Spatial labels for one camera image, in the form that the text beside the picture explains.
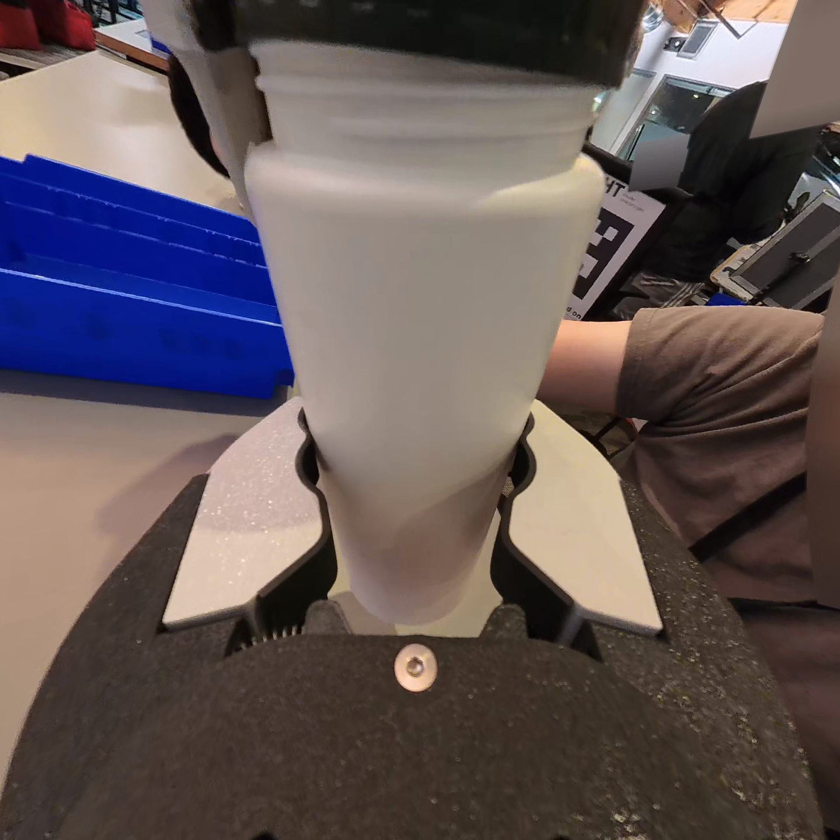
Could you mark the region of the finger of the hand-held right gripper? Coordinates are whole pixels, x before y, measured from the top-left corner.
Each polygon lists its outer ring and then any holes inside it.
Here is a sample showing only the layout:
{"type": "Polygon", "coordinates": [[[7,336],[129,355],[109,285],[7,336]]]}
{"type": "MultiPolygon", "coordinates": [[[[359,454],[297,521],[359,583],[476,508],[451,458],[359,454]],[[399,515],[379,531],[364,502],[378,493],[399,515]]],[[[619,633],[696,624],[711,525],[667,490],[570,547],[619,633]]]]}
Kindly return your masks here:
{"type": "Polygon", "coordinates": [[[142,1],[153,41],[169,55],[169,70],[194,95],[209,145],[237,198],[247,198],[245,164],[267,142],[265,100],[256,85],[256,62],[238,20],[235,1],[142,1]]]}

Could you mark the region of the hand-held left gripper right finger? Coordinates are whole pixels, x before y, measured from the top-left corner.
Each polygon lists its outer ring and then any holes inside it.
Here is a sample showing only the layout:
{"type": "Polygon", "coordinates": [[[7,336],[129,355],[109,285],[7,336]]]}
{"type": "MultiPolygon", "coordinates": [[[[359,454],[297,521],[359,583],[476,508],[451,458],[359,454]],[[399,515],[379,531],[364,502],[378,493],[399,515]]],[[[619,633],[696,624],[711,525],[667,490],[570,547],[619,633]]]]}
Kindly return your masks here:
{"type": "Polygon", "coordinates": [[[540,401],[513,451],[497,507],[492,584],[531,639],[573,646],[594,626],[664,629],[614,468],[540,401]]]}

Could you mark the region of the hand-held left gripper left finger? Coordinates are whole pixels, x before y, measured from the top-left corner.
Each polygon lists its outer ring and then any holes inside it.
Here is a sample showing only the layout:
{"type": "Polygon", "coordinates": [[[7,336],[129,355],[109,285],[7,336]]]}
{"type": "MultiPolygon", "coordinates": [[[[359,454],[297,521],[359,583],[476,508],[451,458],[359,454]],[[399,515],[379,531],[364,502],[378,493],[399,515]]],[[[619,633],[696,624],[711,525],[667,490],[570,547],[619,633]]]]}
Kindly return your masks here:
{"type": "Polygon", "coordinates": [[[317,449],[294,397],[210,469],[162,617],[168,632],[226,619],[263,642],[302,630],[338,576],[317,449]]]}

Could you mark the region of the black bottle lid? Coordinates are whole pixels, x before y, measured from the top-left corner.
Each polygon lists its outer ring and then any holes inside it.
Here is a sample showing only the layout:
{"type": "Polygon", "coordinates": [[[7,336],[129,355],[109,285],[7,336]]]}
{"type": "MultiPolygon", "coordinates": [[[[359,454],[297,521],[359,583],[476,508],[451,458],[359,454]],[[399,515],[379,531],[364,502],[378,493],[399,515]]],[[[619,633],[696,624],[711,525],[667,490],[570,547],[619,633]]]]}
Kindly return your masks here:
{"type": "Polygon", "coordinates": [[[619,86],[648,2],[198,1],[202,46],[288,40],[619,86]]]}

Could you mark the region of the blue plastic bin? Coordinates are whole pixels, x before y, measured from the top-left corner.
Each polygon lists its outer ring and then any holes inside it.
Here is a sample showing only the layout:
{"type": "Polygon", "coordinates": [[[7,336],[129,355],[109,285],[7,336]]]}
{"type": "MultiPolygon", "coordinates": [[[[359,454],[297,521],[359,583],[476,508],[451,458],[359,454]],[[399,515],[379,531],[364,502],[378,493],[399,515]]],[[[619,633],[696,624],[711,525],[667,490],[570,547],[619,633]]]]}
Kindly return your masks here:
{"type": "Polygon", "coordinates": [[[1,159],[1,362],[258,399],[295,380],[246,217],[36,155],[1,159]]]}

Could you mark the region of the white plastic bottle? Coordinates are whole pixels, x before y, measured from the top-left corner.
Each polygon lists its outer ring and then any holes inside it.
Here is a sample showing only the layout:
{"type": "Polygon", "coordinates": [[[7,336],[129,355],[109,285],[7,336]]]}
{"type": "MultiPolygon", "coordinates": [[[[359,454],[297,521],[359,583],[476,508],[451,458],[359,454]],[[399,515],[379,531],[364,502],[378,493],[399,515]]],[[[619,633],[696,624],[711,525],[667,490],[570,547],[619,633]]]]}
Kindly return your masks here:
{"type": "Polygon", "coordinates": [[[245,187],[362,606],[463,598],[604,196],[603,83],[252,44],[271,139],[245,187]]]}

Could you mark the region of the red bag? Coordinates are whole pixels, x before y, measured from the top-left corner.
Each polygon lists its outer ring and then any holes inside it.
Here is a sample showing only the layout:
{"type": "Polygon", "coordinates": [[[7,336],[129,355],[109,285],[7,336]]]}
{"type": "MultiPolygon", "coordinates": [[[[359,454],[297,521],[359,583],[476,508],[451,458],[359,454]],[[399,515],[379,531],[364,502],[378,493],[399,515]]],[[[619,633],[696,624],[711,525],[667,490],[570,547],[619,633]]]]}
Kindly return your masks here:
{"type": "Polygon", "coordinates": [[[89,14],[70,1],[2,1],[1,48],[42,50],[44,45],[93,51],[89,14]]]}

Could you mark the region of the person's brown grey shirt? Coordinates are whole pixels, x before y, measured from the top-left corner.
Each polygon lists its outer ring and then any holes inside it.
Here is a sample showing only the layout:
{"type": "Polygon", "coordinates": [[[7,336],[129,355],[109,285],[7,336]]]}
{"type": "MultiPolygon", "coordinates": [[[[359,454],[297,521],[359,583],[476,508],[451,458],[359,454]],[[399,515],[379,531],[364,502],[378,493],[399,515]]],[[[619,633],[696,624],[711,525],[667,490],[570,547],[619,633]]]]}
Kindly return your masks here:
{"type": "MultiPolygon", "coordinates": [[[[616,408],[645,425],[624,475],[687,546],[805,473],[823,324],[740,306],[646,308],[631,321],[616,408]]],[[[838,838],[839,617],[817,588],[808,534],[802,492],[703,564],[770,667],[838,838]]]]}

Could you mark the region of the small marker sign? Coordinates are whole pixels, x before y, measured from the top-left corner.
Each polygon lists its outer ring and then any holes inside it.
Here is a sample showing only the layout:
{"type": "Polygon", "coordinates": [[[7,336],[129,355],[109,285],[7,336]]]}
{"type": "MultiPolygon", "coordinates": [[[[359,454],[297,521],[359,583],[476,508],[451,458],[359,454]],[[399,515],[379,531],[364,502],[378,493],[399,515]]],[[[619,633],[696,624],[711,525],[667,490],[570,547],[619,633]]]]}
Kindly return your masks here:
{"type": "Polygon", "coordinates": [[[607,175],[596,226],[574,283],[565,319],[581,321],[618,278],[666,205],[607,175]]]}

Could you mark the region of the silver equipment case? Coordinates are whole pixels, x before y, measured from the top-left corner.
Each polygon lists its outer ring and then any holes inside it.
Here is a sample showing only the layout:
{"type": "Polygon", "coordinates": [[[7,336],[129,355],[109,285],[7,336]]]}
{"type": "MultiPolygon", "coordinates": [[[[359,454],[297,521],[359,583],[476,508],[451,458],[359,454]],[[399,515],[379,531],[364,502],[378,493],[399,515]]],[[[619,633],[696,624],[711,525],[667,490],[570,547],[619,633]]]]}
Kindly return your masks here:
{"type": "Polygon", "coordinates": [[[829,295],[839,264],[839,201],[828,192],[787,225],[721,264],[710,282],[741,303],[803,310],[829,295]]]}

